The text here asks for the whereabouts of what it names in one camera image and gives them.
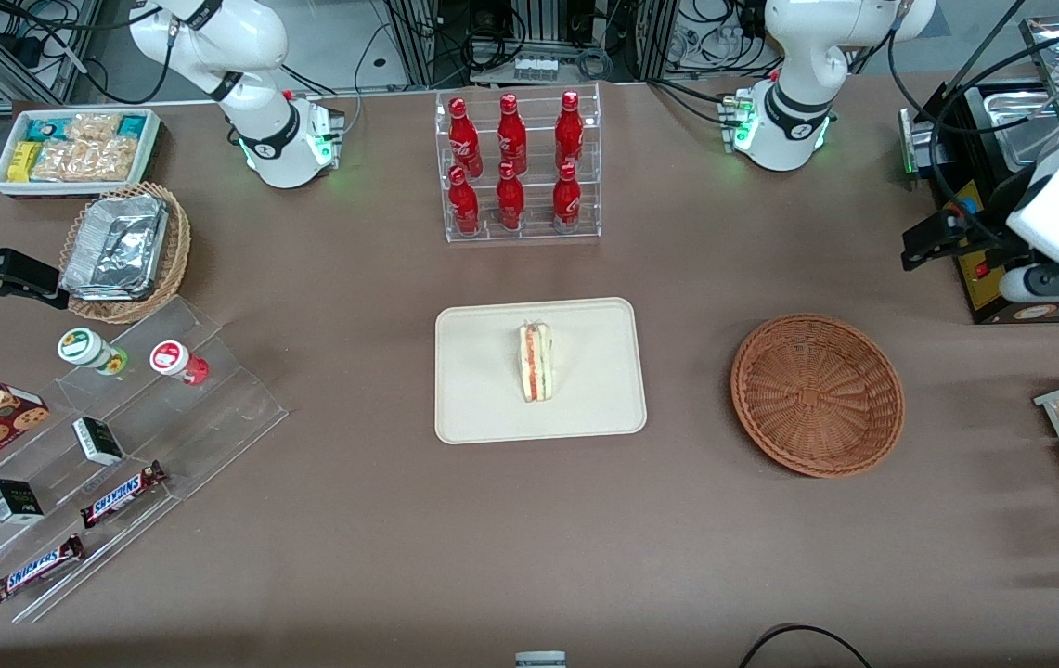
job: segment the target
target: wicker basket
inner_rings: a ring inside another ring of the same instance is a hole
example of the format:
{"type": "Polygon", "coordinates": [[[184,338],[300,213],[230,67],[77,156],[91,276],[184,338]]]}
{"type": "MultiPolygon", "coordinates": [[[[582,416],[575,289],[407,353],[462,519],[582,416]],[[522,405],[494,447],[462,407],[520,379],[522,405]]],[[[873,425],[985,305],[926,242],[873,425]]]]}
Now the wicker basket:
{"type": "Polygon", "coordinates": [[[872,469],[904,423],[889,358],[859,329],[813,313],[768,321],[748,336],[732,364],[732,402],[764,452],[816,477],[872,469]]]}
{"type": "MultiPolygon", "coordinates": [[[[112,193],[105,193],[100,199],[131,198],[134,195],[155,195],[156,198],[161,198],[169,204],[165,240],[161,241],[157,288],[150,296],[140,302],[85,302],[72,296],[67,308],[76,315],[108,322],[110,325],[127,325],[150,315],[178,292],[178,285],[182,283],[182,274],[186,271],[186,253],[191,250],[191,223],[186,220],[186,212],[182,211],[178,205],[178,199],[174,198],[169,191],[155,183],[121,187],[112,193]]],[[[79,232],[80,222],[84,221],[84,212],[75,216],[75,223],[67,234],[67,242],[62,252],[58,254],[58,271],[67,267],[67,259],[71,257],[71,250],[75,247],[75,236],[79,232]]]]}

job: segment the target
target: clear acrylic display stand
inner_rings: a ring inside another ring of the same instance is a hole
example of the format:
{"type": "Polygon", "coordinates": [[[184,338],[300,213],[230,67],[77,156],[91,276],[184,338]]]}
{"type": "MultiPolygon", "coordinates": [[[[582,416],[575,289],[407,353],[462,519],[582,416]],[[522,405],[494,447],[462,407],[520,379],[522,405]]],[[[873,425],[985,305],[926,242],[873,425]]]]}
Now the clear acrylic display stand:
{"type": "Polygon", "coordinates": [[[40,618],[286,417],[287,411],[240,366],[218,331],[211,319],[174,296],[112,341],[129,354],[121,375],[76,367],[41,390],[51,416],[33,437],[12,445],[13,452],[0,453],[0,477],[30,483],[46,516],[28,527],[0,522],[0,578],[57,548],[71,534],[79,535],[87,559],[58,567],[0,604],[13,621],[40,618]],[[207,360],[211,372],[202,384],[185,385],[148,367],[150,350],[167,339],[207,360]],[[85,459],[71,428],[84,415],[109,425],[124,462],[106,467],[85,459]],[[96,527],[84,528],[80,508],[154,461],[161,463],[168,481],[96,527]]]}
{"type": "Polygon", "coordinates": [[[510,232],[500,224],[500,207],[496,201],[496,185],[500,182],[500,145],[496,128],[500,126],[500,101],[497,97],[473,93],[437,94],[435,101],[434,134],[439,151],[439,188],[443,191],[443,219],[447,240],[451,242],[524,241],[588,239],[603,231],[600,196],[603,168],[599,128],[603,118],[599,108],[599,87],[530,87],[518,88],[517,106],[524,119],[530,140],[530,169],[521,175],[525,191],[524,223],[520,231],[510,232]],[[579,224],[575,232],[560,234],[554,229],[554,185],[558,182],[558,165],[554,161],[554,126],[562,106],[562,93],[575,90],[579,94],[579,115],[582,116],[582,158],[577,167],[577,183],[582,189],[579,199],[579,224]],[[484,160],[484,174],[470,179],[479,197],[479,234],[463,236],[451,213],[451,199],[447,192],[451,182],[447,170],[454,164],[451,152],[451,114],[447,103],[453,97],[467,102],[467,115],[479,131],[479,152],[484,160]]]}

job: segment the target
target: floor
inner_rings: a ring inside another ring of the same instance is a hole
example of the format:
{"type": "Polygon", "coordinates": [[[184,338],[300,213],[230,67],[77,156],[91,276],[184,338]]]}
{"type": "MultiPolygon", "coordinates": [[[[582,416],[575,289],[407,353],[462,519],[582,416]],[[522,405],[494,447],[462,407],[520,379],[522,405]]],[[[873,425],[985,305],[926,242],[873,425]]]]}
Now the floor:
{"type": "MultiPolygon", "coordinates": [[[[110,0],[102,13],[102,20],[116,20],[126,16],[134,0],[110,0]]],[[[351,89],[354,80],[363,89],[396,89],[408,84],[401,70],[392,39],[380,37],[364,52],[364,46],[384,20],[367,0],[333,0],[316,4],[312,0],[265,0],[286,24],[290,34],[290,54],[287,62],[295,71],[330,88],[351,89]]],[[[937,12],[931,24],[914,41],[897,44],[899,71],[956,71],[999,20],[1004,5],[1001,3],[971,3],[970,0],[937,0],[937,12]]],[[[443,3],[446,17],[455,16],[452,7],[457,0],[443,3]]],[[[1018,16],[1055,16],[1059,14],[1059,0],[1029,0],[1018,16]]],[[[986,67],[1022,47],[1012,20],[992,41],[980,64],[986,67]]],[[[89,56],[96,56],[108,68],[109,88],[122,96],[139,96],[150,89],[159,67],[146,59],[131,42],[126,31],[112,31],[106,38],[93,39],[89,56]]],[[[439,76],[454,68],[453,60],[439,59],[439,76]]],[[[889,72],[889,62],[882,56],[873,58],[864,76],[881,76],[889,72]]],[[[303,88],[288,76],[280,75],[279,84],[303,88]]],[[[75,102],[95,103],[101,97],[91,86],[76,90],[75,102]]],[[[201,98],[191,82],[169,72],[161,92],[160,102],[197,101],[201,98]]],[[[6,127],[0,131],[0,149],[6,127]]]]}

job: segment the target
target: red bottle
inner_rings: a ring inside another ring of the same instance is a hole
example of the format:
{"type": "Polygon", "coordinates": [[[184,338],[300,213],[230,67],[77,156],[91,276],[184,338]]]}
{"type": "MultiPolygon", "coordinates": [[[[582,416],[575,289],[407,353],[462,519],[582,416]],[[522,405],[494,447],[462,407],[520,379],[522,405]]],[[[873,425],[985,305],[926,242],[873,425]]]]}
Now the red bottle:
{"type": "Polygon", "coordinates": [[[500,202],[500,224],[511,232],[521,229],[521,219],[525,213],[525,191],[510,161],[500,164],[500,184],[496,186],[496,199],[500,202]]]}
{"type": "Polygon", "coordinates": [[[525,122],[517,111],[516,94],[500,96],[500,127],[496,130],[500,141],[500,159],[510,161],[518,175],[530,169],[530,144],[525,139],[525,122]]]}
{"type": "Polygon", "coordinates": [[[449,103],[451,109],[451,152],[455,164],[463,165],[467,175],[479,178],[484,174],[484,160],[479,157],[479,132],[475,124],[467,118],[467,103],[455,97],[449,103]]]}
{"type": "Polygon", "coordinates": [[[459,234],[463,236],[477,236],[479,234],[479,199],[475,199],[475,191],[467,183],[467,174],[462,166],[451,165],[448,170],[451,178],[451,191],[447,192],[447,198],[451,199],[451,212],[454,215],[459,234]]]}
{"type": "Polygon", "coordinates": [[[558,169],[571,161],[579,163],[582,157],[582,118],[579,115],[579,94],[568,90],[562,93],[562,113],[558,116],[558,125],[554,126],[556,149],[554,161],[558,169]]]}
{"type": "Polygon", "coordinates": [[[579,228],[579,198],[582,191],[575,181],[575,164],[567,163],[558,169],[554,185],[554,229],[559,234],[570,234],[579,228]]]}

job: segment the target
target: brown tabletop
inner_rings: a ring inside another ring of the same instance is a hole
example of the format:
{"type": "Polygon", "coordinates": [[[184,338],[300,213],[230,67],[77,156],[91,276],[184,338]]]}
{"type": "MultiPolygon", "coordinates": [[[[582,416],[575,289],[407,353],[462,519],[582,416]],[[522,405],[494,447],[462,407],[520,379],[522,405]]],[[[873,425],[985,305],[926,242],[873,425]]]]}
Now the brown tabletop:
{"type": "MultiPolygon", "coordinates": [[[[342,169],[292,192],[245,168],[215,106],[161,107],[155,179],[194,228],[182,293],[292,414],[42,621],[0,613],[0,665],[500,667],[556,648],[574,668],[702,667],[785,621],[877,665],[1059,665],[1059,453],[1031,405],[1059,387],[1059,326],[972,326],[950,264],[901,271],[899,234],[932,204],[898,176],[891,82],[848,82],[793,174],[725,156],[656,90],[603,94],[605,236],[518,249],[444,241],[432,94],[369,98],[342,169]],[[441,444],[437,313],[580,296],[634,305],[647,427],[441,444]],[[863,329],[903,380],[903,437],[865,475],[787,472],[729,408],[742,337],[806,310],[863,329]]],[[[0,198],[0,246],[54,260],[78,209],[0,198]]],[[[76,325],[0,300],[0,380],[66,373],[54,341],[76,325]]],[[[847,661],[784,637],[754,665],[847,661]]]]}

